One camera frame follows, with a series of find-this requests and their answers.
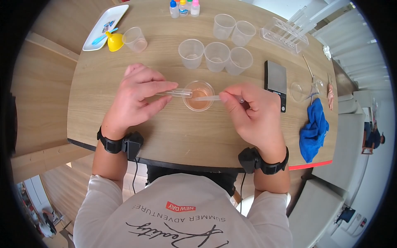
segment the blue towel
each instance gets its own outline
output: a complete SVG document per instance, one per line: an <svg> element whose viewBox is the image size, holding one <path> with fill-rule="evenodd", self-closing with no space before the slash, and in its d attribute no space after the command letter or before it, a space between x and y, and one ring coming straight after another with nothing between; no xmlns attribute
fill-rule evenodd
<svg viewBox="0 0 397 248"><path fill-rule="evenodd" d="M330 129L328 121L325 120L323 108L319 98L307 108L309 123L299 133L299 148L306 163L313 161L318 149L324 145L324 137Z"/></svg>

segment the wooden table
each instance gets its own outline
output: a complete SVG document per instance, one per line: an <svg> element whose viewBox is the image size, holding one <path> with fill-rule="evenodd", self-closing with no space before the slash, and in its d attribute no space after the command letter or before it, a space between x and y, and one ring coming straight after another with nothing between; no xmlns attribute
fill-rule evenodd
<svg viewBox="0 0 397 248"><path fill-rule="evenodd" d="M119 51L110 52L107 45L98 51L81 52L70 90L67 115L67 136L72 143L88 145L91 148L96 146L96 133L129 64L141 62L161 72L167 80L178 82L180 88L191 81L205 80L218 94L227 86L244 81L263 87L264 62L270 60L287 68L287 112L281 114L281 121L285 142L289 148L290 168L307 168L332 161L337 134L337 96L334 109L331 111L328 108L326 92L320 95L330 130L324 146L313 159L313 164L307 165L299 150L299 130L308 121L307 107L310 105L310 99L302 103L294 102L289 87L293 82L301 82L310 87L311 75L301 54L292 55L261 40L258 35L258 29L271 17L278 17L277 15L254 5L233 0L200 0L199 17L177 19L170 17L168 2L135 0L126 4L130 7L117 25L117 32L124 33L129 28L138 26L145 35L148 47L139 54L133 53L127 46L123 46ZM249 21L257 29L257 34L245 46L251 52L254 63L239 76L230 76L225 70L219 73L209 71L204 58L199 68L186 69L178 54L179 44L188 38L198 39L204 45L220 41L230 49L235 47L231 38L217 40L212 35L214 16L219 13L229 14L237 21ZM303 54L313 74L326 84L329 73L335 82L332 62L325 57L322 44L310 35L308 40L310 45ZM237 155L244 148L252 147L236 133L220 101L214 102L206 111L193 112L184 105L181 98L175 97L151 120L132 127L131 130L139 131L143 135L145 144L138 157L144 159L141 160L143 163L150 164L161 161L165 162L165 166L182 164L204 166L207 169L242 169Z"/></svg>

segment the white t-shirt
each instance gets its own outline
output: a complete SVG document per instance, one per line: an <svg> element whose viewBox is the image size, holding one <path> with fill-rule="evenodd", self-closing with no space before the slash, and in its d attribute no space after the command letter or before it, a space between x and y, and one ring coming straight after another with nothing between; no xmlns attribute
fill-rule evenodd
<svg viewBox="0 0 397 248"><path fill-rule="evenodd" d="M263 192L244 217L212 180L188 174L157 178L123 203L120 188L91 176L73 241L90 247L292 247L287 195Z"/></svg>

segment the blue plastic spoon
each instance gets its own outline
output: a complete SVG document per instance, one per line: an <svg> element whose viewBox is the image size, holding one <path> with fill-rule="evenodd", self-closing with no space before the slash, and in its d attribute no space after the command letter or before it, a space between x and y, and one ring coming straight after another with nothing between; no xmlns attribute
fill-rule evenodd
<svg viewBox="0 0 397 248"><path fill-rule="evenodd" d="M115 29L113 29L113 30L111 30L111 31L109 31L109 32L114 32L114 31L116 31L117 29L119 29L118 27L117 28L115 28ZM101 37L98 37L98 38L96 38L93 42L92 42L92 45L96 45L96 44L98 44L103 38L105 38L106 37L106 35L102 35Z"/></svg>

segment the red logo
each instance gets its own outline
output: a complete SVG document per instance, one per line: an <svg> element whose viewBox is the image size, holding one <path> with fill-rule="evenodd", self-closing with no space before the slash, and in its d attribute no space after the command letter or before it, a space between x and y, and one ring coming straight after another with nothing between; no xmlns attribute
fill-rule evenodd
<svg viewBox="0 0 397 248"><path fill-rule="evenodd" d="M174 212L187 212L187 211L196 211L196 207L193 206L178 206L172 202L167 202L166 209L174 211Z"/></svg>

